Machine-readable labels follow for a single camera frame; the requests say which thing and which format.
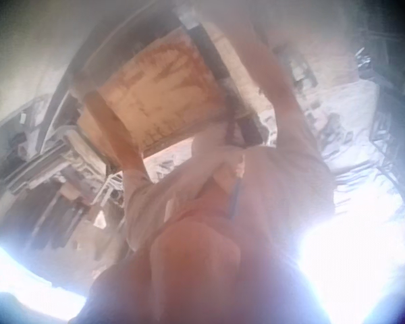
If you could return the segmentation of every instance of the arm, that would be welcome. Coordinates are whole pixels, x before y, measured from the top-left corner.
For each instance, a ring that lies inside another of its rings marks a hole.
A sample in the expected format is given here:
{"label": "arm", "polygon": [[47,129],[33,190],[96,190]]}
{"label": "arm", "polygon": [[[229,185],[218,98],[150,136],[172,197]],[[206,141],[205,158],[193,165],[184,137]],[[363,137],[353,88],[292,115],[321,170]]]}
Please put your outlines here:
{"label": "arm", "polygon": [[129,131],[99,92],[93,89],[94,86],[90,80],[84,75],[79,75],[74,80],[74,87],[71,92],[86,106],[103,135],[109,141],[124,176],[126,177],[127,171],[133,170],[142,171],[146,174],[144,162],[132,143]]}
{"label": "arm", "polygon": [[226,35],[251,78],[272,104],[278,128],[277,147],[319,155],[292,83],[274,54],[259,40],[243,1],[205,0],[200,8]]}

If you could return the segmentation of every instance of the bright light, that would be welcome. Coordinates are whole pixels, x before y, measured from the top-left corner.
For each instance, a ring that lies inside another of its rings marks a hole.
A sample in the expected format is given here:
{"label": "bright light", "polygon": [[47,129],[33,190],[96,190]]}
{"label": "bright light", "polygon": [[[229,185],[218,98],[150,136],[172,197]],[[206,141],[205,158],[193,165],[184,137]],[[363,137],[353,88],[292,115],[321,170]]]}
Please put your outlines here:
{"label": "bright light", "polygon": [[46,281],[13,260],[0,247],[0,292],[13,294],[22,304],[34,311],[69,321],[84,306],[83,296]]}
{"label": "bright light", "polygon": [[334,324],[362,323],[405,263],[402,224],[387,221],[397,198],[376,191],[363,186],[343,215],[313,229],[302,243],[300,268]]}

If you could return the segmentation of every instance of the wood grain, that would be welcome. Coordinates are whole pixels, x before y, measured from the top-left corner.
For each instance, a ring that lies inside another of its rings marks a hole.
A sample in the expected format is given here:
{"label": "wood grain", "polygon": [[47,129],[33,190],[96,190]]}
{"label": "wood grain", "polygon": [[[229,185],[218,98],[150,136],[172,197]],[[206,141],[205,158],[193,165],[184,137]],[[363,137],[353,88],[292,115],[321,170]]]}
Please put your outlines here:
{"label": "wood grain", "polygon": [[[139,52],[99,92],[142,152],[216,118],[224,110],[212,73],[181,28]],[[78,125],[114,161],[109,143],[86,109]]]}

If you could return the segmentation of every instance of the wooden board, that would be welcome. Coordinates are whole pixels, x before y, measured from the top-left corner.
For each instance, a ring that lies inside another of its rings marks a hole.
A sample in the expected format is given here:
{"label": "wooden board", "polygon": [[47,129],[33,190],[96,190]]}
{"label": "wooden board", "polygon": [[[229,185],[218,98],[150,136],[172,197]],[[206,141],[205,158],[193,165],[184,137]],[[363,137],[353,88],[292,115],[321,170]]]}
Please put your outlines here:
{"label": "wooden board", "polygon": [[[221,115],[220,89],[191,38],[178,28],[157,39],[114,74],[99,92],[142,152],[168,145]],[[78,125],[111,160],[109,143],[85,109]]]}

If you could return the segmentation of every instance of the person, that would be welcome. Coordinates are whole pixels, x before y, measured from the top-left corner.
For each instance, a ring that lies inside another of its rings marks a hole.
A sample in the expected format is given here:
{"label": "person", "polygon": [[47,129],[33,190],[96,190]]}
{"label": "person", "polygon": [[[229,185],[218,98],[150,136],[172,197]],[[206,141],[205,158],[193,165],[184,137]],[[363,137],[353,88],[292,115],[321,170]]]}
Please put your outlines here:
{"label": "person", "polygon": [[95,280],[72,323],[328,323],[296,261],[300,238],[333,215],[333,178],[244,6],[205,1],[202,12],[273,104],[277,146],[225,145],[210,130],[191,159],[152,184],[124,125],[76,78],[73,93],[121,164],[135,253]]}

